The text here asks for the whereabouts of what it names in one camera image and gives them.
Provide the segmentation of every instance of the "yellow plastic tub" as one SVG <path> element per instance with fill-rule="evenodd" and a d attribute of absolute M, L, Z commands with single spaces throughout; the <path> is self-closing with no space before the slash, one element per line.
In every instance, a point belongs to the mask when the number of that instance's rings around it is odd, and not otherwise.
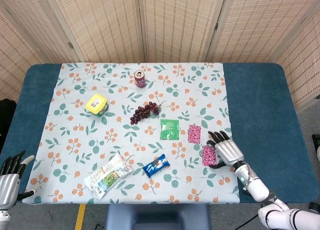
<path fill-rule="evenodd" d="M 108 100 L 100 94 L 91 97 L 85 108 L 93 114 L 101 116 L 108 108 Z"/>

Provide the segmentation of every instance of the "gray floor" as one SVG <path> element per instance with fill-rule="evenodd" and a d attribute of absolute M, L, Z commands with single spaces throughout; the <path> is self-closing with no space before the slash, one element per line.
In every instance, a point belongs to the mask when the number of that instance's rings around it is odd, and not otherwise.
<path fill-rule="evenodd" d="M 311 163 L 320 183 L 320 163 L 315 155 L 312 134 L 320 134 L 320 101 L 298 115 Z M 308 204 L 289 204 L 290 208 L 308 209 Z M 257 214 L 259 204 L 214 205 L 210 206 L 212 229 L 234 230 Z M 75 228 L 78 205 L 17 204 L 11 211 L 10 230 L 72 230 Z M 96 224 L 104 225 L 106 205 L 87 205 L 82 225 L 83 230 L 94 230 Z M 242 230 L 265 230 L 258 219 L 253 220 Z"/>

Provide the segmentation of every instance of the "white snack bag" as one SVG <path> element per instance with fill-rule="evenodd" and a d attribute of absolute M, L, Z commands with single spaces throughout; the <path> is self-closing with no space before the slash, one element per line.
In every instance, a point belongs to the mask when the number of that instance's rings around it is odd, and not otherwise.
<path fill-rule="evenodd" d="M 119 153 L 104 166 L 84 179 L 84 184 L 93 192 L 96 199 L 101 199 L 116 183 L 133 170 Z"/>

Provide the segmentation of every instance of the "silver robotic hand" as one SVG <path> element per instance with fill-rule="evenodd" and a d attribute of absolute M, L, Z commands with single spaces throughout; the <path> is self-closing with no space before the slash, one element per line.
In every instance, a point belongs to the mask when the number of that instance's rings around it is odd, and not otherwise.
<path fill-rule="evenodd" d="M 16 204 L 16 201 L 32 196 L 39 189 L 39 185 L 36 185 L 31 191 L 19 194 L 22 174 L 27 164 L 35 158 L 31 155 L 20 163 L 24 154 L 25 151 L 22 151 L 12 158 L 7 158 L 0 169 L 0 230 L 7 229 L 10 220 L 8 210 Z"/>
<path fill-rule="evenodd" d="M 285 230 L 320 230 L 320 215 L 289 209 L 274 192 L 269 191 L 249 164 L 244 162 L 243 153 L 225 132 L 209 131 L 209 134 L 213 141 L 208 140 L 207 144 L 215 147 L 223 161 L 210 167 L 217 169 L 227 165 L 235 168 L 235 174 L 243 184 L 243 190 L 247 191 L 255 201 L 265 205 L 258 211 L 259 219 L 265 227 Z"/>

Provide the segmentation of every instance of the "blue wrapper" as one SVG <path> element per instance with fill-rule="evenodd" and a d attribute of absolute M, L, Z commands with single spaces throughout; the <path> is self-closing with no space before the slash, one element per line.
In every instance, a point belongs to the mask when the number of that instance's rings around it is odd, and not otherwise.
<path fill-rule="evenodd" d="M 149 178 L 156 172 L 158 172 L 160 169 L 164 168 L 165 166 L 170 166 L 169 162 L 167 161 L 164 154 L 162 154 L 157 159 L 153 160 L 151 163 L 145 165 L 143 167 L 143 170 L 147 174 Z"/>

